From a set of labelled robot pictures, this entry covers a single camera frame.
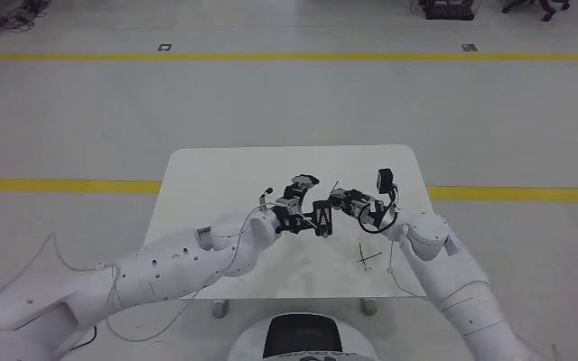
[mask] table leg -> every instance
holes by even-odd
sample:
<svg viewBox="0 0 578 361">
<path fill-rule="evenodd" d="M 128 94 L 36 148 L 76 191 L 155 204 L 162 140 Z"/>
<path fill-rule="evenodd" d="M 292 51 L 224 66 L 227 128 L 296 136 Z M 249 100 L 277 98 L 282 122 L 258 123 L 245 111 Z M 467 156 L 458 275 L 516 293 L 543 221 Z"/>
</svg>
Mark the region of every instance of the table leg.
<svg viewBox="0 0 578 361">
<path fill-rule="evenodd" d="M 378 302 L 376 299 L 361 299 L 359 300 L 359 307 L 366 316 L 373 316 L 378 313 Z"/>
<path fill-rule="evenodd" d="M 222 319 L 228 313 L 228 300 L 215 300 L 210 308 L 215 319 Z"/>
</svg>

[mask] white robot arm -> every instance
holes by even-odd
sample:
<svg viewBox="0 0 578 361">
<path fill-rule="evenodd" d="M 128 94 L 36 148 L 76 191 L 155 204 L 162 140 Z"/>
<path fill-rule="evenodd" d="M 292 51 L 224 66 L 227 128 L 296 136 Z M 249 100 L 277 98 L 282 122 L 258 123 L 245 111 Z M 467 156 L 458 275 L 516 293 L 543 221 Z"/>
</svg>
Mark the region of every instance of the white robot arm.
<svg viewBox="0 0 578 361">
<path fill-rule="evenodd" d="M 250 272 L 258 254 L 283 231 L 315 228 L 317 236 L 330 235 L 326 200 L 313 202 L 312 213 L 301 213 L 307 190 L 319 181 L 307 175 L 293 181 L 278 203 L 265 203 L 264 194 L 246 217 L 226 217 L 210 227 L 167 236 L 71 280 L 11 282 L 0 297 L 0 360 L 58 360 L 94 325 L 121 310 L 175 300 L 223 276 Z"/>
<path fill-rule="evenodd" d="M 357 190 L 335 190 L 333 207 L 370 224 L 398 242 L 429 300 L 458 331 L 476 361 L 544 360 L 513 332 L 491 291 L 488 276 L 453 233 L 435 214 L 410 214 L 396 208 L 396 185 L 390 170 L 380 170 L 380 200 Z M 393 269 L 388 269 L 393 277 Z"/>
</svg>

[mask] equipment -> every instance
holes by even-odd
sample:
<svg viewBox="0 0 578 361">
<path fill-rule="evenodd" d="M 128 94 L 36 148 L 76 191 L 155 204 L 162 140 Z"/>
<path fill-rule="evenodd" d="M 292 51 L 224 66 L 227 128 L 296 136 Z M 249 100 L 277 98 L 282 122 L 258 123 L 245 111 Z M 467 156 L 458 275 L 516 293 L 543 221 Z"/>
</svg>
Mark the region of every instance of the equipment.
<svg viewBox="0 0 578 361">
<path fill-rule="evenodd" d="M 538 3 L 542 7 L 542 9 L 544 9 L 544 11 L 547 12 L 547 14 L 544 15 L 544 17 L 542 17 L 543 22 L 549 22 L 552 19 L 552 16 L 554 16 L 554 14 L 556 14 L 556 10 L 552 6 L 550 6 L 550 1 L 552 3 L 562 4 L 562 6 L 560 8 L 563 11 L 570 9 L 570 0 L 538 0 Z M 514 0 L 511 3 L 509 3 L 508 5 L 504 6 L 504 8 L 502 9 L 502 13 L 507 14 L 507 13 L 509 13 L 510 10 L 512 10 L 512 7 L 520 6 L 520 5 L 525 4 L 525 3 L 528 3 L 529 5 L 533 5 L 534 2 L 535 2 L 535 0 L 529 0 L 529 1 L 528 0 Z"/>
<path fill-rule="evenodd" d="M 481 0 L 419 0 L 419 5 L 423 7 L 428 20 L 473 20 L 480 9 Z"/>
<path fill-rule="evenodd" d="M 231 216 L 210 227 L 167 236 L 113 264 L 79 270 L 82 272 L 71 282 L 24 284 L 17 282 L 17 276 L 0 297 L 1 359 L 60 359 L 94 325 L 121 310 L 196 295 L 223 276 L 250 272 L 259 253 L 283 231 L 297 234 L 314 228 L 315 235 L 330 236 L 331 208 L 357 219 L 364 231 L 386 236 L 392 247 L 398 242 L 427 300 L 460 332 L 476 360 L 541 359 L 513 333 L 487 276 L 447 222 L 435 214 L 415 215 L 399 209 L 391 171 L 380 170 L 378 174 L 378 191 L 389 196 L 387 205 L 358 190 L 336 189 L 329 199 L 313 202 L 312 213 L 303 214 L 305 194 L 319 181 L 300 175 L 292 179 L 277 202 L 266 202 L 266 194 L 271 193 L 267 190 L 246 217 Z M 395 280 L 393 268 L 387 271 Z M 230 361 L 377 359 L 373 347 L 357 330 L 319 315 L 278 316 L 249 330 L 239 337 Z M 255 335 L 263 338 L 256 341 Z M 262 342 L 263 348 L 244 348 L 247 343 L 243 340 Z"/>
</svg>

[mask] black cable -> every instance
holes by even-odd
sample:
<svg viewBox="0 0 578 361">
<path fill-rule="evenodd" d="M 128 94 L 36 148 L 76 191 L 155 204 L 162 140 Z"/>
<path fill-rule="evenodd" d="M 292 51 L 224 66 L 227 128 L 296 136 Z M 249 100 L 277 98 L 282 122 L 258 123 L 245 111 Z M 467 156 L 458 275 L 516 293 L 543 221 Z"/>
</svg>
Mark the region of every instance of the black cable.
<svg viewBox="0 0 578 361">
<path fill-rule="evenodd" d="M 86 345 L 91 344 L 92 342 L 94 342 L 94 340 L 97 339 L 97 327 L 95 326 L 95 327 L 92 328 L 92 329 L 94 329 L 94 336 L 93 336 L 90 340 L 88 340 L 87 342 L 73 347 L 70 351 L 74 351 L 74 350 L 77 349 L 77 348 L 81 348 L 81 347 L 83 347 L 83 346 L 86 346 Z"/>
<path fill-rule="evenodd" d="M 391 208 L 391 206 L 394 204 L 394 200 L 396 199 L 396 191 L 392 190 L 391 192 L 389 192 L 389 204 L 386 207 L 386 212 L 389 211 L 389 209 Z M 396 223 L 397 221 L 397 212 L 394 213 L 394 218 L 391 220 L 391 222 L 389 222 L 388 224 L 386 224 L 385 226 L 376 229 L 375 231 L 371 230 L 371 229 L 367 229 L 364 225 L 363 222 L 361 222 L 361 215 L 363 214 L 363 211 L 365 211 L 367 209 L 367 207 L 369 207 L 369 205 L 371 204 L 371 202 L 368 202 L 368 204 L 366 204 L 365 206 L 361 207 L 361 209 L 359 210 L 359 214 L 358 214 L 358 223 L 359 226 L 361 227 L 361 229 L 363 229 L 366 233 L 369 233 L 371 235 L 378 235 L 384 231 L 387 231 L 389 228 L 391 228 L 394 223 Z"/>
</svg>

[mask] black object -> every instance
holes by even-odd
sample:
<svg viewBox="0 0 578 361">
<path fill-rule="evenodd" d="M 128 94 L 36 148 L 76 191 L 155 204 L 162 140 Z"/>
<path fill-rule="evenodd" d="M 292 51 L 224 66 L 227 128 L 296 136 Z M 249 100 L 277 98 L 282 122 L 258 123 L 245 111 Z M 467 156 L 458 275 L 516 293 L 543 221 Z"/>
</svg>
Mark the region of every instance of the black object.
<svg viewBox="0 0 578 361">
<path fill-rule="evenodd" d="M 562 10 L 570 9 L 570 0 L 550 0 L 550 1 L 552 1 L 552 3 L 562 4 L 562 6 L 561 6 Z M 522 5 L 524 3 L 528 3 L 529 5 L 533 5 L 534 2 L 535 2 L 535 0 L 529 0 L 529 1 L 528 0 L 514 0 L 511 3 L 509 3 L 508 5 L 504 6 L 504 8 L 502 9 L 502 13 L 504 13 L 504 14 L 509 13 L 509 11 L 514 6 L 519 6 L 519 5 Z M 552 6 L 550 6 L 550 2 L 548 0 L 538 0 L 538 3 L 540 4 L 540 6 L 542 6 L 544 11 L 548 13 L 548 14 L 544 15 L 544 17 L 542 18 L 542 21 L 543 22 L 549 22 L 550 19 L 552 19 L 552 16 L 554 14 L 556 14 L 556 10 Z"/>
<path fill-rule="evenodd" d="M 284 199 L 299 199 L 299 207 L 303 204 L 303 199 L 307 190 L 319 184 L 319 180 L 309 174 L 301 174 L 291 179 L 293 184 L 285 187 L 283 192 Z"/>
<path fill-rule="evenodd" d="M 300 214 L 290 214 L 289 209 L 281 206 L 271 208 L 281 224 L 276 233 L 288 231 L 295 233 L 306 229 L 315 228 L 316 236 L 330 236 L 333 233 L 331 220 L 331 203 L 327 200 L 316 200 L 313 202 L 313 212 Z"/>
<path fill-rule="evenodd" d="M 333 234 L 333 222 L 331 220 L 331 203 L 328 200 L 315 200 L 313 202 L 313 224 L 316 236 L 331 236 Z"/>
<path fill-rule="evenodd" d="M 263 358 L 299 351 L 343 352 L 335 321 L 321 315 L 300 313 L 272 319 Z"/>
<path fill-rule="evenodd" d="M 474 0 L 425 0 L 425 18 L 428 20 L 473 20 L 478 11 L 478 9 L 472 9 L 473 3 Z"/>
<path fill-rule="evenodd" d="M 394 173 L 389 169 L 378 171 L 378 193 L 387 194 L 394 188 Z"/>
<path fill-rule="evenodd" d="M 0 14 L 0 27 L 11 32 L 26 32 L 34 27 L 37 17 L 46 15 L 44 10 L 51 0 L 24 0 L 22 5 Z"/>
<path fill-rule="evenodd" d="M 397 202 L 397 186 L 394 184 L 393 180 L 394 175 L 389 168 L 380 169 L 378 171 L 378 192 L 379 194 L 387 194 L 389 196 L 389 204 L 387 205 L 385 205 L 383 201 L 374 199 L 368 194 L 362 193 L 358 190 L 333 190 L 328 201 L 331 203 L 332 207 L 357 219 L 359 226 L 365 232 L 376 235 L 388 230 L 397 221 L 397 211 L 395 210 Z M 390 211 L 394 212 L 393 219 L 385 226 L 379 228 L 383 218 L 386 216 L 387 212 Z M 376 229 L 367 229 L 364 223 L 369 223 Z"/>
</svg>

